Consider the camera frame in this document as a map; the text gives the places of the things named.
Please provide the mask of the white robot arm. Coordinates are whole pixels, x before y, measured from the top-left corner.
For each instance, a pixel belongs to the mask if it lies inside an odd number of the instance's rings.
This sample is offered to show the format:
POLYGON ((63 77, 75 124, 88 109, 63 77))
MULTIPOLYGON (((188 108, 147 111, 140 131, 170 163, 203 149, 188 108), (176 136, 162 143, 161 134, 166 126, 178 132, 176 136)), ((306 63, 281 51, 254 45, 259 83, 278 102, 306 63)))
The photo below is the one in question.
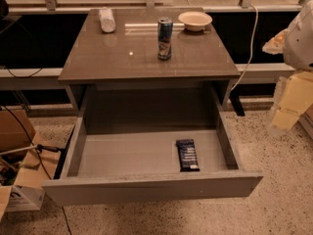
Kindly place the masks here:
POLYGON ((286 65, 295 69, 276 84, 267 130, 284 135, 313 105, 313 1, 302 8, 290 25, 262 47, 267 54, 282 54, 286 65))

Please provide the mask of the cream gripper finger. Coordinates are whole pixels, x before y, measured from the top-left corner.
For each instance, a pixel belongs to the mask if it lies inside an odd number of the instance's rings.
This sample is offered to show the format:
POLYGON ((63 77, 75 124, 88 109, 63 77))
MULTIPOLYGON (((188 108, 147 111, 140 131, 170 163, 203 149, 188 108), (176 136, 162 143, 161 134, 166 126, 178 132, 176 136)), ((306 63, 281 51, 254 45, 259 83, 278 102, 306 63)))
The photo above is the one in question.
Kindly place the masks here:
POLYGON ((263 45, 262 51, 271 55, 283 54, 285 51, 287 33, 287 29, 283 29, 282 31, 277 33, 274 37, 272 37, 263 45))
POLYGON ((269 111, 267 131, 270 135, 288 133, 313 105, 313 72, 302 71, 288 78, 280 77, 269 111))

